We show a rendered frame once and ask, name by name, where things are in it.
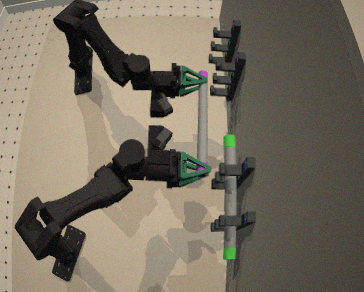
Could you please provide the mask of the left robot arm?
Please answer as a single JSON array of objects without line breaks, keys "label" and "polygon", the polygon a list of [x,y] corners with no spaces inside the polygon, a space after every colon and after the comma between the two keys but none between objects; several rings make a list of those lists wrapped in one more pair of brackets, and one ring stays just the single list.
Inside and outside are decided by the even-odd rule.
[{"label": "left robot arm", "polygon": [[99,8],[94,3],[74,0],[53,18],[56,27],[65,33],[69,45],[69,67],[75,70],[75,95],[92,91],[94,50],[111,80],[121,87],[131,81],[133,90],[150,90],[152,81],[150,118],[164,118],[173,113],[167,98],[170,97],[171,75],[153,75],[151,78],[148,57],[134,53],[128,55],[120,50],[100,26],[95,15],[97,10]]}]

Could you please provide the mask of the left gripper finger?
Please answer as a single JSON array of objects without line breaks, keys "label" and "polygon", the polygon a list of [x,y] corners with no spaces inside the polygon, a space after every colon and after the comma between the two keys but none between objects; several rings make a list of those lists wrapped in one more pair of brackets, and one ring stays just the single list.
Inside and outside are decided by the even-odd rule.
[{"label": "left gripper finger", "polygon": [[[186,73],[193,75],[195,77],[198,77],[198,78],[200,78],[200,80],[186,81]],[[208,82],[207,77],[194,72],[193,70],[187,68],[186,66],[181,66],[181,87],[180,87],[180,89],[207,83],[207,82]]]},{"label": "left gripper finger", "polygon": [[[198,79],[186,75],[186,81],[194,81],[194,80]],[[190,94],[196,90],[198,90],[198,86],[189,89],[180,89],[180,97]]]}]

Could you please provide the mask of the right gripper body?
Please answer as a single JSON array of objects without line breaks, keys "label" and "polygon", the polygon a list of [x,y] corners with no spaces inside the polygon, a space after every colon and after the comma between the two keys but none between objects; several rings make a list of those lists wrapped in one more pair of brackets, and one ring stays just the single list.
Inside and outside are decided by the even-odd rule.
[{"label": "right gripper body", "polygon": [[176,149],[169,150],[169,165],[147,164],[147,157],[145,157],[145,167],[145,181],[165,181],[167,188],[178,187],[181,180],[181,160],[180,152]]}]

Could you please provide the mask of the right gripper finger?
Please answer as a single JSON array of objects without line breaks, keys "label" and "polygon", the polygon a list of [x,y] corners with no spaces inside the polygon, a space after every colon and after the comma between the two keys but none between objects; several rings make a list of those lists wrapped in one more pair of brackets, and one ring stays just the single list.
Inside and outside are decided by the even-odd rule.
[{"label": "right gripper finger", "polygon": [[[181,152],[180,153],[180,160],[181,160],[181,180],[180,181],[185,181],[206,173],[211,172],[211,166],[195,159],[194,157],[188,155],[185,152]],[[189,161],[191,163],[194,163],[198,166],[201,166],[203,168],[205,168],[204,170],[200,170],[200,171],[196,171],[196,172],[191,172],[191,173],[187,173],[186,172],[186,161]]]},{"label": "right gripper finger", "polygon": [[[186,168],[188,168],[188,169],[196,170],[196,166],[197,165],[186,162]],[[197,181],[199,179],[202,179],[202,178],[204,178],[204,177],[195,177],[195,178],[183,181],[183,182],[179,182],[178,188],[181,188],[181,187],[183,187],[185,185],[188,185],[188,184],[190,184],[190,183],[192,183],[194,181]]]}]

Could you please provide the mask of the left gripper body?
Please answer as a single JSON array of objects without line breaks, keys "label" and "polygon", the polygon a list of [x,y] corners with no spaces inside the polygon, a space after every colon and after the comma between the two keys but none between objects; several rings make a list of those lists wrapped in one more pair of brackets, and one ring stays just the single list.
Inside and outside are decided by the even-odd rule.
[{"label": "left gripper body", "polygon": [[[174,71],[174,72],[173,72]],[[172,72],[172,75],[171,75]],[[181,66],[177,63],[172,63],[171,71],[152,71],[151,78],[153,75],[171,75],[171,91],[170,98],[180,97],[180,87],[181,87]],[[178,81],[179,75],[179,81]],[[176,81],[175,81],[176,78]]]}]

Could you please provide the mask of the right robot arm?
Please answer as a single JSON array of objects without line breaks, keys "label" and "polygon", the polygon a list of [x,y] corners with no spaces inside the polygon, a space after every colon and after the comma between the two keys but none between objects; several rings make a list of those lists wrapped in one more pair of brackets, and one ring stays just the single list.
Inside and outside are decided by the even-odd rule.
[{"label": "right robot arm", "polygon": [[[149,125],[147,164],[169,165],[169,150],[164,148],[172,134],[164,126]],[[107,208],[128,195],[133,190],[128,180],[144,180],[146,167],[143,158],[143,144],[135,139],[126,140],[112,158],[113,163],[101,166],[84,187],[45,203],[39,197],[33,198],[15,224],[15,229],[34,257],[42,260],[48,255],[53,256],[56,260],[52,273],[70,281],[86,234],[68,224],[91,211]],[[39,210],[41,219],[48,225],[45,228],[36,219]],[[61,233],[66,226],[63,237]]]}]

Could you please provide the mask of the beige wall panel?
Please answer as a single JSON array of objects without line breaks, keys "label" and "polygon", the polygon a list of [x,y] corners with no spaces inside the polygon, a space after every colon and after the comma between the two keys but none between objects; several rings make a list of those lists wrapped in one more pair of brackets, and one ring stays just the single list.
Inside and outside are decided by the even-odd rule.
[{"label": "beige wall panel", "polygon": [[364,0],[222,3],[246,54],[228,134],[256,165],[225,292],[364,292]]}]

